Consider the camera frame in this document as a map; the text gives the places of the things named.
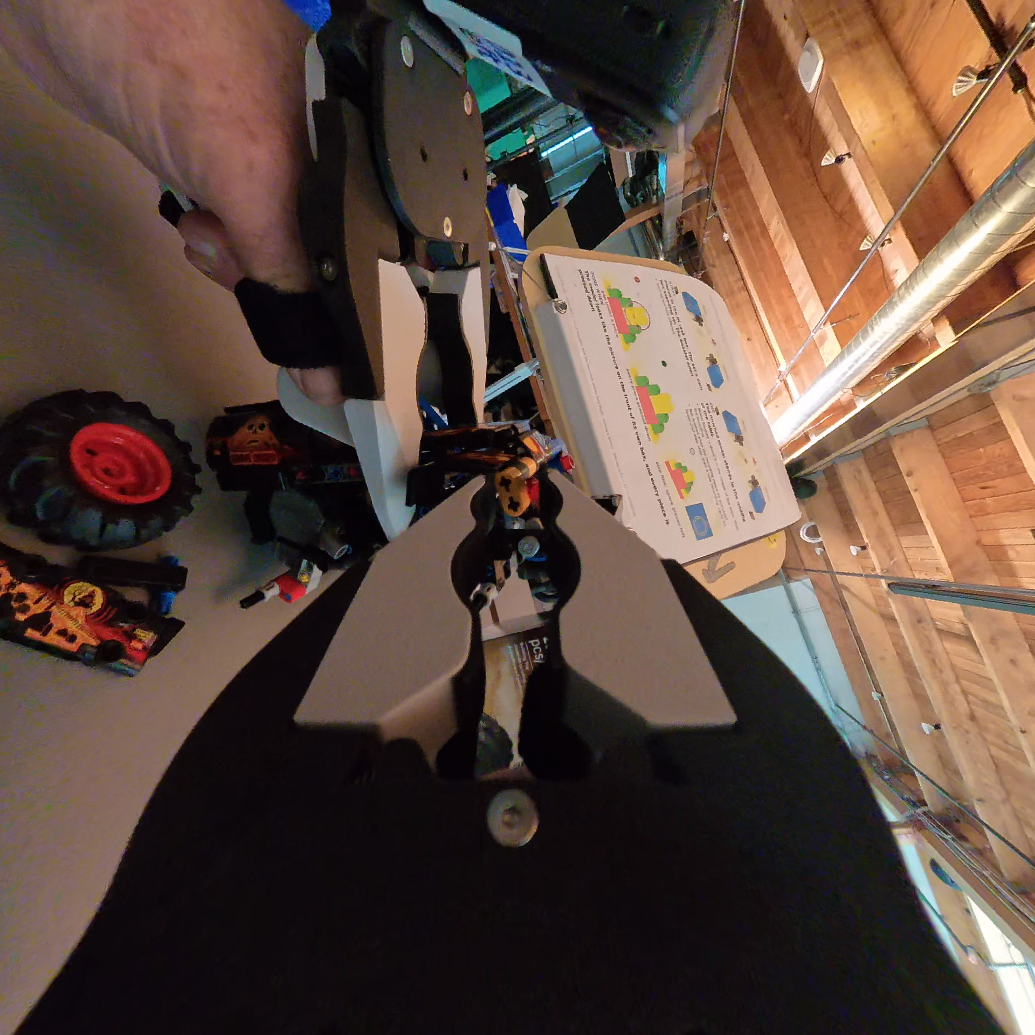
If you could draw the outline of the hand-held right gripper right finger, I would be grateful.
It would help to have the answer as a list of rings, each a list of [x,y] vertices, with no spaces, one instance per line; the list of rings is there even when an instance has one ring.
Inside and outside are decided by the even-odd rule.
[[[655,550],[561,477],[540,480],[548,661],[529,678],[520,753],[535,777],[585,777],[604,755],[736,714]]]

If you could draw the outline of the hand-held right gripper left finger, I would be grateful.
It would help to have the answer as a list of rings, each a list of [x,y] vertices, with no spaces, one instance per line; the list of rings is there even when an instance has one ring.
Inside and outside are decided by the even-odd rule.
[[[295,722],[412,740],[438,774],[471,776],[485,707],[480,603],[484,475],[369,562]]]

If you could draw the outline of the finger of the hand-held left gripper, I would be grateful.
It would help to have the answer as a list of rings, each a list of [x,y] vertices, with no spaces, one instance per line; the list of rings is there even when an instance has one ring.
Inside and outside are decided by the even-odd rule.
[[[424,295],[428,339],[442,375],[441,402],[450,428],[484,416],[487,316],[480,267],[430,274]]]
[[[379,315],[384,389],[378,400],[348,400],[346,420],[387,539],[412,521],[407,480],[419,459],[422,421],[417,369],[424,347],[424,303],[404,266],[380,260]]]

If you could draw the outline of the toy brick monster truck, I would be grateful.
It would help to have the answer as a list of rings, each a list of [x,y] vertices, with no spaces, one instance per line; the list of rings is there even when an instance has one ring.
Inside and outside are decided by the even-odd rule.
[[[287,567],[244,597],[243,609],[275,596],[298,601],[321,576],[369,561],[386,546],[374,510],[374,475],[356,448],[292,419],[278,402],[226,408],[209,425],[205,445],[219,487],[244,494],[252,541],[276,548]],[[501,531],[493,534],[492,560],[479,583],[500,585],[515,571],[537,602],[552,607],[559,592],[541,540],[540,475],[559,452],[545,436],[518,424],[448,430],[443,419],[426,421],[416,470],[404,476],[403,527],[486,475]]]

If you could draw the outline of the black tyre red hub wheel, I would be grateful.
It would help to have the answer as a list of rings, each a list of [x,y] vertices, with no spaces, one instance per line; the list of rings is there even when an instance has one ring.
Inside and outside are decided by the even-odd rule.
[[[200,467],[172,422],[112,392],[69,390],[2,422],[2,510],[40,540],[138,548],[194,510]]]

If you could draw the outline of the black orange print side panel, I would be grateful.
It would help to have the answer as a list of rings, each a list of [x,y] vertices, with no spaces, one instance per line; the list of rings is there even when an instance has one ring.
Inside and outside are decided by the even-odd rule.
[[[1,639],[81,666],[134,677],[184,628],[122,588],[41,555],[1,548]]]

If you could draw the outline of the person's left hand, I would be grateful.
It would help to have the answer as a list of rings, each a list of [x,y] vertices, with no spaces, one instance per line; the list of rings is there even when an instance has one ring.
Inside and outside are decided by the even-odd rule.
[[[11,1],[2,46],[45,94],[191,199],[188,261],[312,289],[297,189],[307,146],[310,33],[279,1]]]

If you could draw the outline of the toy set cardboard box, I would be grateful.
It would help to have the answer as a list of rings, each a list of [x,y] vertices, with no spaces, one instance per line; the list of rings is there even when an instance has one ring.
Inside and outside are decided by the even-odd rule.
[[[524,696],[530,676],[548,660],[543,624],[485,640],[485,704],[478,724],[475,772],[487,776],[522,763],[519,752]]]

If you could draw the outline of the silver ventilation duct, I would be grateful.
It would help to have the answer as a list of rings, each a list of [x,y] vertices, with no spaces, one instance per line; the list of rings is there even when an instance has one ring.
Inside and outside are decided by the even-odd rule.
[[[1033,225],[1034,145],[1029,144],[775,421],[776,443],[783,446],[808,428],[844,391],[982,277]]]

